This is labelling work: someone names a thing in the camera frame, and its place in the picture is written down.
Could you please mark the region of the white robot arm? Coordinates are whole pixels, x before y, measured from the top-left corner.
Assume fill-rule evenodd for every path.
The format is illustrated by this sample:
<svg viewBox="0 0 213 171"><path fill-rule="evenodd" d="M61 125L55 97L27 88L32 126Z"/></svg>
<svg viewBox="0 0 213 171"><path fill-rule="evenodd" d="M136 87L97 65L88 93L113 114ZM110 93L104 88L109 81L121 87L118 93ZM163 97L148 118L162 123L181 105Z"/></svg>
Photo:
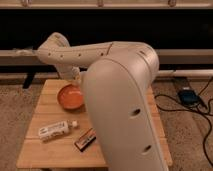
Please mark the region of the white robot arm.
<svg viewBox="0 0 213 171"><path fill-rule="evenodd" d="M86 111L109 171L168 171L147 102L159 70L156 51L143 42L71 46L53 33L37 50L61 78L79 77Z"/></svg>

